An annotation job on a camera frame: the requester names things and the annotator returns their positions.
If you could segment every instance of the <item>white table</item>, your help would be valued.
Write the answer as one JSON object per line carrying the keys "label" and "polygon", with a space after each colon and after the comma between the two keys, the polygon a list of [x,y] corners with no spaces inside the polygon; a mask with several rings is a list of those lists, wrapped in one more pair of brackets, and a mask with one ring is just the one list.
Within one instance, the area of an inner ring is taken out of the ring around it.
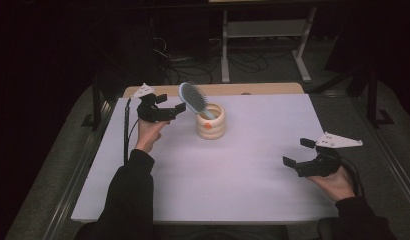
{"label": "white table", "polygon": [[[313,149],[300,138],[318,139],[320,123],[306,94],[208,96],[225,108],[227,130],[217,140],[195,131],[187,109],[162,130],[154,145],[154,222],[157,224],[290,224],[337,215],[313,183],[283,165],[282,156],[308,161]],[[108,185],[123,165],[127,98],[118,101],[71,219],[98,219]],[[131,124],[139,99],[131,103]],[[169,97],[159,107],[174,107]],[[134,146],[137,128],[132,133]]]}

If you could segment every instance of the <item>human hand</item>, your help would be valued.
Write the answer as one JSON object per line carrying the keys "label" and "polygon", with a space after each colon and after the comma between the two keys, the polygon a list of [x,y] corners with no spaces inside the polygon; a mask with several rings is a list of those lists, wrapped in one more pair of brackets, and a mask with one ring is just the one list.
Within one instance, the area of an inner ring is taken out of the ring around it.
{"label": "human hand", "polygon": [[351,179],[343,166],[336,173],[327,177],[311,176],[307,178],[315,182],[335,202],[355,197]]}
{"label": "human hand", "polygon": [[137,143],[134,148],[149,153],[153,148],[153,144],[161,138],[161,129],[168,123],[170,122],[151,123],[139,119]]}

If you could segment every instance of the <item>sleeve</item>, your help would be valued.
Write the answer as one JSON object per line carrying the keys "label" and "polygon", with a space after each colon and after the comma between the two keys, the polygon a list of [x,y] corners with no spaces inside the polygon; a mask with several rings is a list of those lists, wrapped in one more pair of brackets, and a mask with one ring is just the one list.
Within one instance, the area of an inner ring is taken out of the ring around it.
{"label": "sleeve", "polygon": [[89,239],[152,239],[154,160],[134,149],[112,179],[105,208]]}
{"label": "sleeve", "polygon": [[378,239],[395,240],[387,219],[378,217],[365,198],[353,197],[336,203],[339,218],[335,222],[336,240]]}

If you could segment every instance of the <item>black cable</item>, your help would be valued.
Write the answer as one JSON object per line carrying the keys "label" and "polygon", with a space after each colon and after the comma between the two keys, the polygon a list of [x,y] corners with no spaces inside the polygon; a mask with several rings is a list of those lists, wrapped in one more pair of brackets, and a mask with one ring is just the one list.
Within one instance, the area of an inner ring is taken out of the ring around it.
{"label": "black cable", "polygon": [[124,164],[128,162],[128,144],[130,140],[128,136],[128,124],[130,121],[130,102],[131,98],[128,98],[124,110]]}
{"label": "black cable", "polygon": [[365,197],[364,185],[361,182],[360,173],[358,171],[357,166],[351,160],[349,160],[346,157],[342,157],[342,159],[345,159],[348,162],[348,165],[343,164],[343,167],[345,167],[345,169],[347,170],[349,176],[351,178],[353,178],[352,181],[353,181],[353,184],[354,184],[354,193],[356,195]]}
{"label": "black cable", "polygon": [[133,127],[131,127],[131,130],[130,130],[130,134],[128,135],[128,139],[130,140],[130,138],[131,138],[131,133],[133,132],[133,129],[134,129],[134,127],[137,125],[137,122],[139,121],[139,118],[137,118],[137,120],[136,120],[136,122],[133,124]]}

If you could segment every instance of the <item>cup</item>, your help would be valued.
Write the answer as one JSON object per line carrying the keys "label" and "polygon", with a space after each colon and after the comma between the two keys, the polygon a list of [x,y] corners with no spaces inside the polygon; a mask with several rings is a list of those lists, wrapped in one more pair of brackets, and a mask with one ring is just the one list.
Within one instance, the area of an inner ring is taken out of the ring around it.
{"label": "cup", "polygon": [[218,139],[226,131],[226,113],[224,108],[216,103],[209,103],[207,109],[216,118],[210,120],[203,113],[196,114],[196,131],[203,139]]}

